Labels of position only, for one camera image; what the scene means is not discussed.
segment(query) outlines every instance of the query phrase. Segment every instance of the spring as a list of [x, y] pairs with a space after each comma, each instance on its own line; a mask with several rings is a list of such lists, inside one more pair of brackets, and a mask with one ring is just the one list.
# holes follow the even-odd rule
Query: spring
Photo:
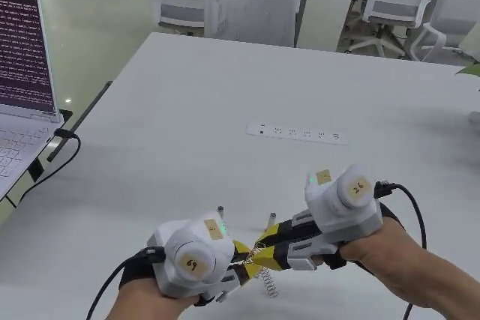
[[262, 268], [259, 274], [262, 277], [268, 297], [276, 298], [278, 296], [277, 286], [275, 285], [275, 281], [270, 274], [270, 270], [267, 268]]
[[[247, 258], [245, 259], [245, 264], [251, 264], [251, 259], [254, 255], [265, 249], [265, 245], [258, 243], [255, 247], [250, 251]], [[270, 270], [267, 268], [262, 267], [255, 278], [258, 279], [259, 277], [262, 278], [263, 285], [265, 285], [265, 289], [267, 291], [269, 298], [276, 298], [278, 296], [277, 286], [275, 285], [275, 281], [273, 280], [272, 275], [270, 274]]]

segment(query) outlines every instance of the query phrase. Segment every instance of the hand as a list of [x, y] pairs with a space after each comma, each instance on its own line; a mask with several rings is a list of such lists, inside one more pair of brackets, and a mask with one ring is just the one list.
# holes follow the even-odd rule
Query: hand
[[107, 320], [176, 320], [198, 297], [172, 299], [161, 294], [154, 279], [140, 279], [122, 286]]
[[369, 236], [340, 249], [346, 260], [361, 262], [391, 292], [418, 307], [430, 307], [422, 278], [428, 272], [431, 254], [423, 250], [391, 218]]

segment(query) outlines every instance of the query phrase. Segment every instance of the table surface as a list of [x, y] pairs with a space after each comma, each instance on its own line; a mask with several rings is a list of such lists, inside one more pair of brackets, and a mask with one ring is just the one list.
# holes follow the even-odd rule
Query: table surface
[[[306, 208], [309, 170], [339, 175], [352, 163], [407, 186], [430, 248], [480, 278], [479, 250], [465, 246], [480, 232], [480, 139], [467, 121], [479, 81], [457, 70], [152, 34], [78, 129], [78, 158], [0, 228], [1, 317], [84, 319], [114, 267], [158, 224], [223, 205], [230, 234], [251, 244], [270, 212], [284, 220]], [[252, 121], [337, 131], [350, 144], [248, 136]], [[386, 203], [419, 239], [408, 199]], [[401, 319], [405, 307], [355, 265], [273, 277], [276, 299], [255, 280], [183, 319]], [[115, 296], [116, 284], [96, 319]], [[411, 319], [441, 317], [415, 310]]]

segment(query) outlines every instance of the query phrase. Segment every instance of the cable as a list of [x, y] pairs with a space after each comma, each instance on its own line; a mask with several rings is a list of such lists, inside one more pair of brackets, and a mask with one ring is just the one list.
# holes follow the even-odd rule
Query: cable
[[[415, 210], [415, 214], [417, 215], [417, 220], [418, 220], [418, 225], [420, 226], [420, 235], [421, 235], [421, 247], [423, 249], [427, 249], [427, 231], [425, 230], [425, 222], [423, 220], [422, 213], [420, 212], [420, 207], [417, 201], [415, 200], [415, 197], [413, 194], [405, 188], [405, 186], [400, 185], [400, 184], [395, 184], [395, 183], [388, 183], [388, 182], [381, 182], [378, 181], [375, 184], [375, 191], [373, 197], [375, 199], [380, 199], [384, 196], [392, 194], [392, 191], [395, 189], [399, 189], [403, 191], [403, 193], [408, 196], [408, 199], [412, 203], [413, 209]], [[408, 320], [410, 313], [412, 312], [413, 305], [408, 304], [406, 307], [405, 313], [403, 315], [403, 320]]]
[[410, 202], [413, 205], [413, 209], [415, 210], [415, 213], [417, 215], [418, 219], [418, 224], [420, 225], [420, 234], [421, 234], [421, 247], [423, 249], [427, 249], [427, 232], [425, 231], [425, 223], [423, 220], [422, 213], [420, 212], [420, 207], [417, 201], [415, 200], [415, 197], [412, 195], [410, 191], [408, 191], [407, 188], [405, 188], [403, 185], [400, 184], [390, 184], [390, 188], [392, 190], [399, 189], [405, 193], [406, 196], [408, 196], [408, 199], [410, 199]]
[[131, 256], [127, 260], [123, 261], [119, 266], [115, 268], [115, 270], [106, 279], [105, 283], [103, 283], [103, 285], [101, 286], [100, 290], [97, 293], [97, 296], [95, 296], [95, 299], [93, 300], [93, 303], [91, 303], [86, 320], [91, 320], [93, 312], [95, 311], [95, 308], [97, 307], [101, 297], [104, 295], [104, 292], [107, 290], [110, 283], [116, 278], [119, 272], [122, 271], [129, 262], [136, 259], [149, 259], [152, 264], [155, 264], [158, 262], [164, 262], [165, 258], [165, 250], [163, 247], [146, 247], [140, 253]]
[[76, 135], [75, 133], [72, 133], [71, 131], [69, 130], [66, 130], [66, 129], [57, 129], [55, 130], [55, 136], [59, 136], [61, 138], [64, 138], [64, 139], [76, 139], [77, 142], [78, 142], [78, 145], [76, 147], [76, 150], [75, 152], [73, 153], [73, 155], [70, 157], [70, 159], [68, 159], [65, 163], [63, 163], [62, 165], [60, 165], [60, 167], [57, 168], [57, 170], [55, 170], [52, 174], [46, 176], [45, 178], [43, 178], [42, 180], [40, 180], [39, 182], [33, 184], [30, 188], [27, 189], [27, 191], [25, 191], [22, 195], [22, 197], [20, 198], [20, 201], [18, 203], [21, 203], [23, 201], [23, 199], [25, 198], [25, 196], [30, 193], [34, 188], [38, 187], [39, 185], [43, 184], [45, 181], [47, 181], [48, 179], [50, 179], [52, 176], [54, 176], [55, 174], [57, 174], [60, 170], [62, 170], [64, 167], [66, 167], [73, 159], [75, 159], [75, 157], [78, 155], [81, 147], [82, 147], [82, 141], [80, 140], [80, 138], [78, 137], [78, 135]]
[[10, 199], [10, 197], [9, 197], [8, 195], [5, 195], [5, 198], [6, 198], [6, 200], [10, 203], [10, 205], [13, 206], [13, 208], [15, 208], [15, 209], [17, 208], [16, 205], [15, 205], [15, 203], [12, 201], [12, 199]]

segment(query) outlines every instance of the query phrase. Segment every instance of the power strip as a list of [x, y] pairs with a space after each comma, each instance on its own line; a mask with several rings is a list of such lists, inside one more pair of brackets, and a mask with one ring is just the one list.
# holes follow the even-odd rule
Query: power strip
[[346, 136], [340, 133], [330, 133], [310, 128], [283, 127], [280, 125], [269, 125], [263, 122], [250, 123], [247, 126], [247, 134], [253, 136], [265, 136], [267, 138], [297, 140], [300, 142], [348, 145]]

